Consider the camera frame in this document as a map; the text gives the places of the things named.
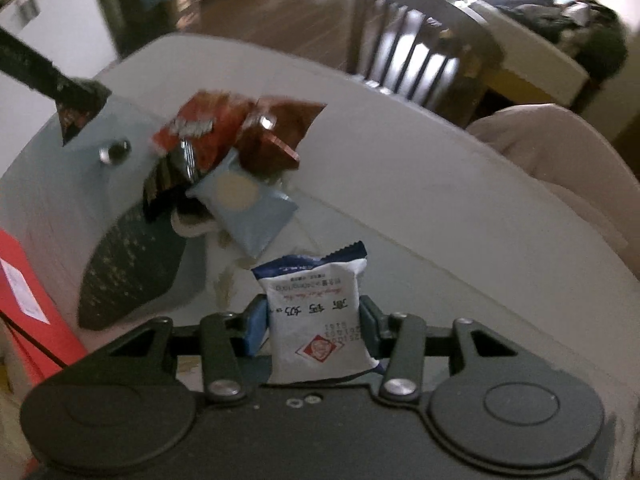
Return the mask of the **white blue snack packet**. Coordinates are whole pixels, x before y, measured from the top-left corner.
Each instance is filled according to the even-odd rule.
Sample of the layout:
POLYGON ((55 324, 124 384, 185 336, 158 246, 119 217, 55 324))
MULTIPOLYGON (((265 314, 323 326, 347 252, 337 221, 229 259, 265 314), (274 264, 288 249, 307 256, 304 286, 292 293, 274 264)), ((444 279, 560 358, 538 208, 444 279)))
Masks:
POLYGON ((324 257, 287 255, 253 269, 268 302, 272 384, 325 382, 378 366, 360 322, 367 264, 366 246, 356 242, 324 257))

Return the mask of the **light blue cookie packet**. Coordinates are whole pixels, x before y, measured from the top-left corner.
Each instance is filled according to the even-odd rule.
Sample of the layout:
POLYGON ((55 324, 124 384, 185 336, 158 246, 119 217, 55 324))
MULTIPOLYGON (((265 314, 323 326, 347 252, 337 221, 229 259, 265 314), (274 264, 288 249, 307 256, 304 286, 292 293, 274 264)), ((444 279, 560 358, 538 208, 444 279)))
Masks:
POLYGON ((199 200, 249 257, 259 257, 298 209, 276 186, 244 170, 232 148, 186 196, 199 200))

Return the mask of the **dark foil plum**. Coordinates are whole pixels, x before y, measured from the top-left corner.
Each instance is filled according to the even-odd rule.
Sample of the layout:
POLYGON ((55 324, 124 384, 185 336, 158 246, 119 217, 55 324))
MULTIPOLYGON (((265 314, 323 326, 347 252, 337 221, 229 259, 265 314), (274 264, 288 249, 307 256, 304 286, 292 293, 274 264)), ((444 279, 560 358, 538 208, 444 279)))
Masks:
POLYGON ((103 165, 115 166, 121 164, 130 152, 130 142, 127 139, 118 139, 99 149, 99 159, 103 165))

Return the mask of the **black snack packet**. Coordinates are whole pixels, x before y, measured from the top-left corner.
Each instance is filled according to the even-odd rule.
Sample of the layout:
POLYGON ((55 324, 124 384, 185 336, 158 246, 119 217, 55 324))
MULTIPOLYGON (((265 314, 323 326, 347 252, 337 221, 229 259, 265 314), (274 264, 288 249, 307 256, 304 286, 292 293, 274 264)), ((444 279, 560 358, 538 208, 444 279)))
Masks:
POLYGON ((142 212, 145 221, 154 223, 168 218, 201 176, 193 144, 188 140, 179 141, 157 162, 144 181, 142 212))

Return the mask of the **dark red snack bag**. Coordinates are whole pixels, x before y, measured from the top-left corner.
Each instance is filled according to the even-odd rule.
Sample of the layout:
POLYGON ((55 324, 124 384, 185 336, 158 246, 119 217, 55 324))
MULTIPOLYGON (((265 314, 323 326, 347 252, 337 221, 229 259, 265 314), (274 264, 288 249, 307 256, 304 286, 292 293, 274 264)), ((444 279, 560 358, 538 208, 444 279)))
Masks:
POLYGON ((261 178, 297 170, 297 147, 326 103, 262 96, 241 127, 235 149, 245 170, 261 178))

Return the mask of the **large red snack bag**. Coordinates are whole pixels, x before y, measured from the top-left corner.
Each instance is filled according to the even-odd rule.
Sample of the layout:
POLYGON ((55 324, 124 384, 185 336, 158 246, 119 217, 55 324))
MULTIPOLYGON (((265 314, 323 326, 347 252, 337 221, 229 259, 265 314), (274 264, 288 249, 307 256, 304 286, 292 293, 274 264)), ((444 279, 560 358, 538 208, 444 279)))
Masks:
POLYGON ((196 92, 178 114, 152 136, 154 148, 168 154, 181 141, 194 149, 198 170, 209 172, 228 154, 256 102, 227 91, 196 92))

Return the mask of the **red cardboard box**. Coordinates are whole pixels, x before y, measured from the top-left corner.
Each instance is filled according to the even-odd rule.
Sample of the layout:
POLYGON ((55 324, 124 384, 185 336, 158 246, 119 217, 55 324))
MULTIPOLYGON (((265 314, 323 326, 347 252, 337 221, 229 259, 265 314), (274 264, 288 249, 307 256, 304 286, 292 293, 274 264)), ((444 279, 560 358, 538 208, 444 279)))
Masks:
POLYGON ((87 355, 38 281, 21 244, 7 232, 1 233, 1 321, 31 386, 87 355))

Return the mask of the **pink covered chair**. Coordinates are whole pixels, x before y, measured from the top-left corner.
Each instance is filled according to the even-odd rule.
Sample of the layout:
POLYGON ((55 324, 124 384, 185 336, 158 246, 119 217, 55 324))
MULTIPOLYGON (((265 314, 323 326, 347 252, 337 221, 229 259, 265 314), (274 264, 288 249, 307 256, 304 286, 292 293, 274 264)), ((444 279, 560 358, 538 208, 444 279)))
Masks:
POLYGON ((639 181, 592 125, 555 104, 526 104, 466 132, 542 182, 639 274, 639 181))

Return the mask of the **dark wooden chair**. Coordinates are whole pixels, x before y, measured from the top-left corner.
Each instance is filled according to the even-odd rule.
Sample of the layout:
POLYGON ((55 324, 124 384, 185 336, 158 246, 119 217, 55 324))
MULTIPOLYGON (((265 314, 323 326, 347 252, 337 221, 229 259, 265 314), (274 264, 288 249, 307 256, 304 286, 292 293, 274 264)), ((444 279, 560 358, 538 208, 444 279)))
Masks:
POLYGON ((464 128, 504 53, 484 18, 446 0, 355 0, 345 72, 464 128))

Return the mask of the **beige sofa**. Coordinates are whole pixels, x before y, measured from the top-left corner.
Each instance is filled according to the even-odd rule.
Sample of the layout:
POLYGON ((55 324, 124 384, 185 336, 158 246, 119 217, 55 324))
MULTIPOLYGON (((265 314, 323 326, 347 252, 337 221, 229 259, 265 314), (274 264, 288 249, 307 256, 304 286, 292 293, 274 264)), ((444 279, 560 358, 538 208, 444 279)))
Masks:
POLYGON ((492 90, 516 104, 573 104, 589 78, 582 66, 486 2, 474 2, 470 9, 483 18, 504 53, 492 90))

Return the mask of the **pile of dark clothes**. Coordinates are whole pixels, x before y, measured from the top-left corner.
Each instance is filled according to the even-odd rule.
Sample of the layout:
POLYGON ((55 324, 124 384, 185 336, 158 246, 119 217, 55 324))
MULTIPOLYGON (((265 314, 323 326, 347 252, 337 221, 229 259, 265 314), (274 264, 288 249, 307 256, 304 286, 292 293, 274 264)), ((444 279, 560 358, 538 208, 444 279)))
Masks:
POLYGON ((626 30, 615 11, 596 0, 480 0, 555 44, 600 84, 624 65, 626 30))

